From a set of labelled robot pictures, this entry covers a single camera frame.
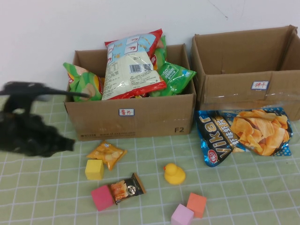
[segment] green checkered tablecloth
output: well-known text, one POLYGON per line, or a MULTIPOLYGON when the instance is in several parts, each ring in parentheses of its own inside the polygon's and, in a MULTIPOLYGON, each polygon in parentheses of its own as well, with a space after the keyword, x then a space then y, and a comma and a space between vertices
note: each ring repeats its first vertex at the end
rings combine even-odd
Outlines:
MULTIPOLYGON (((37 103, 35 113, 75 138, 63 97, 37 103)), ((108 140, 128 154, 104 179, 84 174, 87 153, 100 141, 77 142, 74 152, 51 158, 0 153, 0 225, 168 225, 179 203, 191 192, 207 197, 203 219, 193 225, 299 225, 300 122, 292 123, 292 156, 231 154, 209 168, 203 161, 196 128, 190 135, 108 140), (180 186, 163 177, 163 166, 175 162, 186 171, 180 186), (137 172, 147 194, 97 212, 90 192, 137 172)))

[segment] blue chip bag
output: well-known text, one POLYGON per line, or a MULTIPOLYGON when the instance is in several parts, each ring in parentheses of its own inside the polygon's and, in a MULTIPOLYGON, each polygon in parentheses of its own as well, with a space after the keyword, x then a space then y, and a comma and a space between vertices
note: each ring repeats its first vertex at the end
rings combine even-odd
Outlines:
POLYGON ((231 152, 290 156, 291 124, 283 108, 197 111, 195 119, 204 161, 219 165, 231 152))

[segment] yellow rubber duck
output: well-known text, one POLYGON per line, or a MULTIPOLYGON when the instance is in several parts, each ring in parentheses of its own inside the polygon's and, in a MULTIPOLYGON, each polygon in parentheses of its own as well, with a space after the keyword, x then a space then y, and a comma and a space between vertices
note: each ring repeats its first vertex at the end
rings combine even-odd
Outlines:
POLYGON ((186 173, 179 166, 174 163, 169 163, 164 167, 165 179, 170 184, 178 185, 181 184, 185 178, 186 173))

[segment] open cardboard box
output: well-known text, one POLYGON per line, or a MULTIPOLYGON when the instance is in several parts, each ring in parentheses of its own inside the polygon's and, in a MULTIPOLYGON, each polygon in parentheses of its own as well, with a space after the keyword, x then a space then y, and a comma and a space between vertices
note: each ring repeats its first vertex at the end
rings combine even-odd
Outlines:
POLYGON ((300 119, 300 39, 297 28, 195 35, 192 69, 196 109, 281 106, 300 119))
MULTIPOLYGON (((189 69, 185 45, 168 46, 167 54, 170 63, 189 69)), ((90 50, 76 51, 73 64, 105 77, 106 62, 107 50, 90 50)), ((195 88, 191 81, 177 96, 89 102, 66 98, 65 107, 81 141, 187 135, 193 122, 195 88)))

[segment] snack bag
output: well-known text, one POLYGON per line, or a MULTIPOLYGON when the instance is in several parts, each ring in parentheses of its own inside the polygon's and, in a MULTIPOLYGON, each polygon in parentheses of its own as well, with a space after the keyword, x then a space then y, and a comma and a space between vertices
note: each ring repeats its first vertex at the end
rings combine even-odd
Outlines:
POLYGON ((165 62, 158 70, 163 80, 167 83, 167 88, 150 93, 151 97, 171 96, 180 94, 196 72, 185 69, 184 67, 165 62))
POLYGON ((112 170, 114 165, 127 153, 127 150, 118 149, 107 141, 101 142, 87 158, 101 159, 107 165, 109 170, 112 170))
POLYGON ((109 187, 116 204, 119 204, 121 201, 132 196, 146 193, 146 190, 136 173, 133 173, 131 178, 111 184, 109 187))
POLYGON ((105 42, 108 48, 103 100, 131 98, 166 88, 153 70, 153 55, 162 30, 105 42))
POLYGON ((103 84, 97 75, 84 68, 66 62, 63 66, 66 68, 69 76, 70 91, 90 95, 90 98, 74 96, 75 102, 96 101, 102 99, 103 84))
POLYGON ((262 156, 290 156, 293 133, 283 108, 197 111, 196 123, 204 161, 220 164, 233 150, 262 156))
POLYGON ((149 97, 149 94, 146 93, 146 94, 143 94, 143 95, 134 96, 132 98, 145 98, 145 97, 149 97))
POLYGON ((105 78, 104 78, 104 77, 100 77, 100 81, 101 81, 101 83, 104 85, 104 83, 105 83, 105 78))
POLYGON ((154 55, 151 58, 154 70, 158 70, 167 60, 167 45, 165 42, 165 36, 162 36, 158 48, 155 50, 154 55))

